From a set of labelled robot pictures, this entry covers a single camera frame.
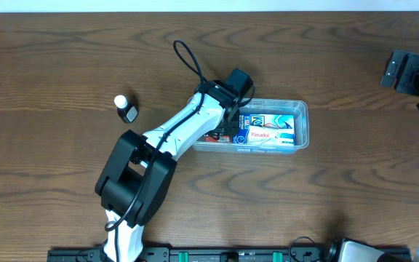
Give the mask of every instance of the white wall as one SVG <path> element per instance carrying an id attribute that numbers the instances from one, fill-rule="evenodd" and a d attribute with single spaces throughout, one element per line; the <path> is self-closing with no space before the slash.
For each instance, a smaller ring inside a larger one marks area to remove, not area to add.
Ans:
<path id="1" fill-rule="evenodd" d="M 419 0 L 0 0 L 0 12 L 419 11 Z"/>

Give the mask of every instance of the wood grain surface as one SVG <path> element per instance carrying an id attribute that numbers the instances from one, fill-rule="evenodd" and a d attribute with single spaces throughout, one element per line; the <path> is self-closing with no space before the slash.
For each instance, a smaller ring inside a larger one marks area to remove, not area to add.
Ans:
<path id="1" fill-rule="evenodd" d="M 144 240 L 285 246 L 343 236 L 419 244 L 419 98 L 380 87 L 393 49 L 419 53 L 419 12 L 0 14 L 0 261 L 106 238 L 95 183 L 117 138 L 182 109 L 198 77 L 248 72 L 257 98 L 303 100 L 294 155 L 189 150 Z M 133 94 L 136 122 L 113 97 Z"/>

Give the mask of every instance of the plastic container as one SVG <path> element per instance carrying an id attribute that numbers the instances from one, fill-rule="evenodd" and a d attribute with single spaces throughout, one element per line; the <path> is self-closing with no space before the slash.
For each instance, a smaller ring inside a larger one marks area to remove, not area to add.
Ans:
<path id="1" fill-rule="evenodd" d="M 247 145 L 240 143 L 215 143 L 196 141 L 192 147 L 197 151 L 232 153 L 293 154 L 310 143 L 308 106 L 299 100 L 274 100 L 254 98 L 240 108 L 240 114 L 289 114 L 295 121 L 295 144 L 293 146 Z"/>

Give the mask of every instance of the small black bottle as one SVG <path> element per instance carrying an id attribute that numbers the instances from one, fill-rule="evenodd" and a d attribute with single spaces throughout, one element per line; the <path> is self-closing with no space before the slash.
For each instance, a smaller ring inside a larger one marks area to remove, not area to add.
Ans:
<path id="1" fill-rule="evenodd" d="M 117 114 L 126 124 L 132 123 L 138 115 L 137 109 L 132 106 L 123 95 L 117 95 L 114 98 L 114 104 L 117 107 Z"/>

